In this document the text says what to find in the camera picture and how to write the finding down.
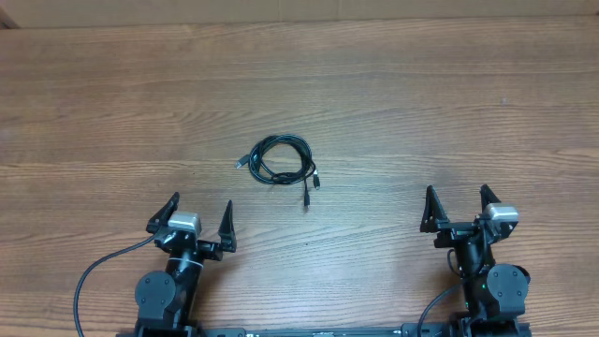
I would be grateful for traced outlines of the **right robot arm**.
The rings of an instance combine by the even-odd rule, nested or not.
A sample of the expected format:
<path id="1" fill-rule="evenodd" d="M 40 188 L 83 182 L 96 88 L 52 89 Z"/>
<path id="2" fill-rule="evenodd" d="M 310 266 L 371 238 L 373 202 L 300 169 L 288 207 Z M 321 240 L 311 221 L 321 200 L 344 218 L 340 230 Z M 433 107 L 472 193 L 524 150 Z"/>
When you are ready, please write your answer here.
<path id="1" fill-rule="evenodd" d="M 491 246 L 508 238 L 519 223 L 515 206 L 503 203 L 488 185 L 479 189 L 481 213 L 470 222 L 449 219 L 433 186 L 426 190 L 425 208 L 419 230 L 434 233 L 437 248 L 448 250 L 446 258 L 460 282 L 436 296 L 413 327 L 416 336 L 526 337 L 532 334 L 519 317 L 531 282 L 521 266 L 499 264 Z M 453 314 L 445 323 L 425 322 L 431 309 L 461 289 L 466 310 Z"/>

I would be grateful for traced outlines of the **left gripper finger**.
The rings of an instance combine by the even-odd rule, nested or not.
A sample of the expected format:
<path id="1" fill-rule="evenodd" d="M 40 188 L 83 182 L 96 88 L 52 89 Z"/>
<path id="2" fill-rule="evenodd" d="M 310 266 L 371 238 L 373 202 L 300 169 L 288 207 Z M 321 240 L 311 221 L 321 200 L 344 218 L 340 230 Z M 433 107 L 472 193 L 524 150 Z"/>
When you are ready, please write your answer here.
<path id="1" fill-rule="evenodd" d="M 228 201 L 221 225 L 218 230 L 221 239 L 220 246 L 225 252 L 235 253 L 237 250 L 237 239 L 233 225 L 233 202 Z"/>
<path id="2" fill-rule="evenodd" d="M 155 234 L 161 227 L 168 225 L 168 220 L 175 211 L 178 210 L 180 194 L 175 192 L 169 201 L 149 219 L 146 225 L 146 231 Z"/>

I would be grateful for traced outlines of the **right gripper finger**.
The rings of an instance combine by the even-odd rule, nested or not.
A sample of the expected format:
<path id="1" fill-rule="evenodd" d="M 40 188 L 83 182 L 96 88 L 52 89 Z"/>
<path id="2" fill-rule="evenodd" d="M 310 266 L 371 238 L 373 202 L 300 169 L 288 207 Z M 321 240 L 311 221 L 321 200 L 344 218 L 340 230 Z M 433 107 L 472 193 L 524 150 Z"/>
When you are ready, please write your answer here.
<path id="1" fill-rule="evenodd" d="M 481 198 L 481 211 L 485 212 L 489 205 L 501 203 L 499 198 L 493 193 L 487 184 L 480 186 L 479 194 Z"/>
<path id="2" fill-rule="evenodd" d="M 429 185 L 426 190 L 425 209 L 419 230 L 426 233 L 435 233 L 446 230 L 448 226 L 449 218 L 438 198 L 435 188 Z"/>

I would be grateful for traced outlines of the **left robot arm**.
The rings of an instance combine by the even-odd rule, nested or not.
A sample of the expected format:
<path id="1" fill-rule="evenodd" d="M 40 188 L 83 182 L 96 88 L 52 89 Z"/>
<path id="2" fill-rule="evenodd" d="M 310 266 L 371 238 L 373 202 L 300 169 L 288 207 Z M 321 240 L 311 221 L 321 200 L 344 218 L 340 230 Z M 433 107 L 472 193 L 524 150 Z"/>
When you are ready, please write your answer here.
<path id="1" fill-rule="evenodd" d="M 232 202 L 218 230 L 220 240 L 209 242 L 200 239 L 199 215 L 180 211 L 179 200 L 180 194 L 174 193 L 146 226 L 168 261 L 162 271 L 146 273 L 136 285 L 139 311 L 134 334 L 138 337 L 204 336 L 203 328 L 190 317 L 204 262 L 220 261 L 224 253 L 237 250 Z"/>

